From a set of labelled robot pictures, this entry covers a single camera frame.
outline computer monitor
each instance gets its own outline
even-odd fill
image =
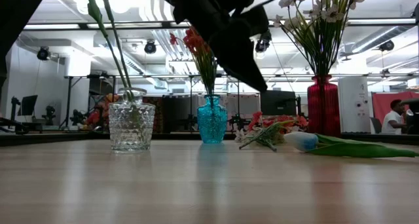
[[[35,104],[37,103],[38,96],[26,96],[23,97],[22,103],[20,103],[20,109],[18,116],[30,116],[35,109]]]
[[[261,93],[263,115],[297,115],[295,92],[267,90]]]

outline red vase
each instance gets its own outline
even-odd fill
[[[312,77],[308,87],[308,131],[326,136],[340,136],[338,86],[329,83],[330,75]]]

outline desk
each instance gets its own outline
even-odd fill
[[[419,223],[419,159],[321,157],[288,145],[239,151],[233,141],[151,147],[0,147],[0,223]]]

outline ceiling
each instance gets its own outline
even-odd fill
[[[265,0],[255,0],[255,4],[262,1]],[[357,8],[349,13],[349,17],[353,22],[351,22],[352,26],[348,26],[344,32],[343,45],[358,43],[367,37],[378,35],[383,30],[392,28],[392,26],[389,26],[391,22],[400,23],[397,18],[410,17],[410,13],[417,2],[418,0],[365,0],[365,2],[357,4]],[[29,24],[93,24],[93,19],[89,15],[84,14],[85,3],[84,0],[44,0],[32,16]],[[111,3],[115,7],[115,20],[120,23],[172,21],[173,19],[171,14],[172,7],[163,0],[112,0]],[[306,0],[301,5],[301,9],[310,9],[311,5],[311,0]],[[267,4],[265,9],[270,19],[274,19],[277,14],[287,16],[286,10],[279,7],[278,1]],[[307,68],[306,60],[294,47],[287,35],[281,29],[276,28],[270,28],[270,32],[273,45],[267,49],[263,57],[257,56],[255,53],[255,61],[260,67],[262,74],[283,74],[285,72],[290,75],[300,75],[310,72]],[[188,58],[187,51],[176,50],[176,47],[171,47],[168,43],[169,33],[175,33],[178,37],[181,37],[184,35],[184,28],[179,30],[173,27],[169,30],[131,28],[118,31],[124,51],[147,74],[186,74],[187,71],[193,74],[195,68],[193,63],[190,62],[190,58]],[[92,36],[94,37],[93,46],[91,42]],[[21,38],[27,46],[31,46],[34,39],[72,40],[89,51],[94,59],[92,69],[117,73],[110,52],[99,46],[104,44],[104,42],[97,31],[35,31],[27,29],[23,32]],[[154,54],[146,54],[144,52],[144,46],[148,39],[156,40],[156,52]],[[350,56],[351,60],[347,62],[340,62],[332,69],[332,73],[380,73],[383,67],[388,67],[390,73],[413,73],[418,70],[418,61],[416,60],[419,49],[418,28],[410,28],[406,32],[391,38],[391,40],[395,44],[395,48],[392,51],[381,53],[381,51],[371,48],[362,54]],[[179,57],[180,53],[183,54],[181,57],[183,59],[182,62],[170,62],[174,58]],[[398,77],[382,82],[383,78],[376,77],[369,78],[369,81],[403,86],[409,78],[411,77]],[[266,79],[272,83],[287,80],[283,76],[267,77]],[[297,84],[309,82],[310,78],[290,77],[288,80],[292,81],[293,84]],[[144,79],[134,81],[144,84],[149,83]]]

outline person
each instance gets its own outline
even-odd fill
[[[391,111],[384,117],[381,133],[383,134],[401,134],[401,129],[406,127],[401,115],[405,112],[405,107],[401,100],[393,100],[390,103]]]

